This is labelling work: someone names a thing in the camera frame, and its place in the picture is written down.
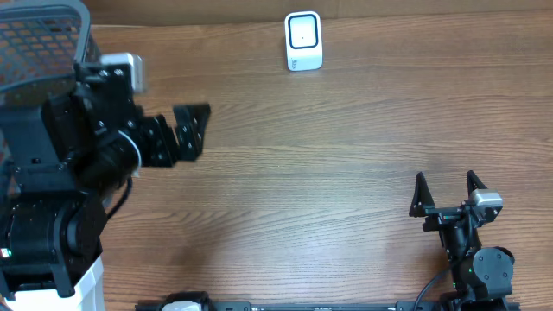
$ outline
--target cable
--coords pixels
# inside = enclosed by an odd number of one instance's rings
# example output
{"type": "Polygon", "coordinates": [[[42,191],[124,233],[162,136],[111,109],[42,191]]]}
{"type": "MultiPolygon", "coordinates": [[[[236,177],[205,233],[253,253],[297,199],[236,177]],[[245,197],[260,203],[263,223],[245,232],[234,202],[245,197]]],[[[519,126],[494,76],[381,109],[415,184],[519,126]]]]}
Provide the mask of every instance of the cable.
{"type": "Polygon", "coordinates": [[[438,281],[440,281],[445,275],[447,275],[447,273],[455,268],[457,265],[459,265],[460,263],[462,263],[464,257],[467,255],[468,251],[470,250],[470,242],[471,242],[471,239],[473,238],[473,225],[472,225],[472,221],[471,221],[471,209],[472,207],[469,207],[468,209],[468,213],[467,213],[467,221],[468,221],[468,235],[467,235],[467,240],[465,242],[465,250],[462,252],[462,256],[460,256],[459,258],[457,258],[457,260],[450,264],[446,269],[444,269],[442,272],[438,273],[437,276],[434,276],[434,278],[432,280],[430,280],[430,282],[428,284],[426,284],[426,286],[423,288],[423,290],[421,290],[421,293],[418,295],[418,297],[416,298],[416,301],[415,301],[415,306],[413,307],[413,311],[417,311],[418,309],[418,305],[419,303],[421,302],[421,300],[423,299],[424,295],[426,295],[426,292],[432,287],[434,286],[434,284],[438,281]]]}
{"type": "Polygon", "coordinates": [[[121,199],[119,199],[118,203],[110,210],[109,213],[107,213],[108,220],[111,219],[111,217],[113,217],[113,215],[118,212],[119,208],[123,206],[125,201],[129,199],[130,192],[132,192],[132,178],[129,177],[129,179],[127,180],[127,188],[124,190],[121,199]]]}

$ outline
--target black cable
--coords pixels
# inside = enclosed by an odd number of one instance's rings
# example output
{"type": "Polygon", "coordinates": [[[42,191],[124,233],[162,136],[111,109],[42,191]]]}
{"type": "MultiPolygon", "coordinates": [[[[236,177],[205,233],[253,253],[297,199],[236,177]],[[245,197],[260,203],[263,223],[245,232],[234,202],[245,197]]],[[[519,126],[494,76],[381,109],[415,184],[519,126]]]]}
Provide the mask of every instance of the black cable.
{"type": "Polygon", "coordinates": [[[119,208],[123,206],[125,201],[129,199],[130,192],[132,192],[132,178],[129,177],[129,179],[127,180],[127,188],[124,190],[121,199],[119,199],[118,203],[110,210],[109,213],[107,213],[108,220],[113,217],[113,215],[118,212],[119,208]]]}
{"type": "Polygon", "coordinates": [[[426,286],[423,288],[423,290],[421,290],[421,293],[418,295],[418,297],[416,298],[416,301],[415,301],[415,306],[413,307],[413,311],[417,311],[417,308],[418,308],[418,305],[419,303],[421,303],[421,300],[423,299],[424,295],[426,295],[426,292],[432,287],[434,286],[434,284],[438,281],[440,281],[445,275],[447,275],[447,273],[452,270],[453,268],[455,268],[457,265],[459,265],[460,263],[462,263],[463,259],[465,258],[465,256],[467,255],[468,251],[470,250],[470,242],[471,242],[471,239],[473,238],[473,225],[472,225],[472,221],[471,221],[471,207],[468,208],[468,213],[467,213],[467,222],[468,222],[468,235],[467,235],[467,241],[465,242],[465,250],[462,252],[462,256],[460,256],[459,258],[457,258],[457,260],[450,264],[446,269],[444,269],[442,272],[438,273],[437,276],[434,276],[434,278],[432,280],[430,280],[430,282],[428,284],[426,284],[426,286]]]}

